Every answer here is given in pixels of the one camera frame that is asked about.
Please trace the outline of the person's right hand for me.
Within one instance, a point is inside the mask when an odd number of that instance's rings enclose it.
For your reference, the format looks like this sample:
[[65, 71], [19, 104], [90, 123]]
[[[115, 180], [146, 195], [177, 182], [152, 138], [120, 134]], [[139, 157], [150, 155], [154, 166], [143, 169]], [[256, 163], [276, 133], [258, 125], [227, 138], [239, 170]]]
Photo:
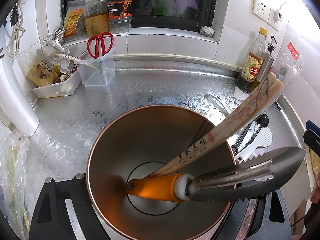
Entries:
[[310, 193], [310, 201], [313, 204], [318, 203], [320, 199], [320, 178], [319, 178], [319, 174], [317, 174], [316, 178], [315, 178], [315, 183], [313, 185], [313, 190]]

